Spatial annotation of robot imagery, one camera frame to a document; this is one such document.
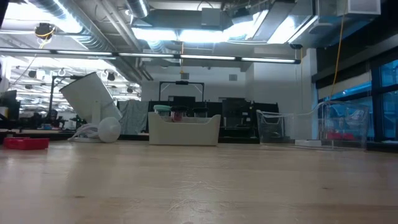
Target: table surface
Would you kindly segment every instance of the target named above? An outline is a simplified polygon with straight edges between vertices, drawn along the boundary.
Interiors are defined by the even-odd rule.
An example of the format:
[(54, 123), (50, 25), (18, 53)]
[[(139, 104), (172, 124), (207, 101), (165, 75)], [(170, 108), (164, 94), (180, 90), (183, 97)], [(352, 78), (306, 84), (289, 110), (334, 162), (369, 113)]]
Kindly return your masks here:
[(398, 155), (52, 142), (0, 149), (0, 223), (397, 223)]

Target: red object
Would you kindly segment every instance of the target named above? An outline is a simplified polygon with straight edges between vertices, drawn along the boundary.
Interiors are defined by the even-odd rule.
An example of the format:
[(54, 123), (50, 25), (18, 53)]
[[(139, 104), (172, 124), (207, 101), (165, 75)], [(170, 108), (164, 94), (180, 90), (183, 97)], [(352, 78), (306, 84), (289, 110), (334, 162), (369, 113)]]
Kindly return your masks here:
[(343, 138), (343, 135), (340, 133), (328, 133), (326, 135), (327, 140), (340, 140)]
[(4, 138), (3, 145), (8, 149), (43, 150), (49, 147), (50, 139)]
[(351, 133), (345, 133), (345, 134), (343, 134), (343, 139), (344, 139), (344, 140), (350, 140), (350, 141), (353, 141), (353, 140), (355, 140), (355, 137), (354, 137), (354, 134), (351, 134)]

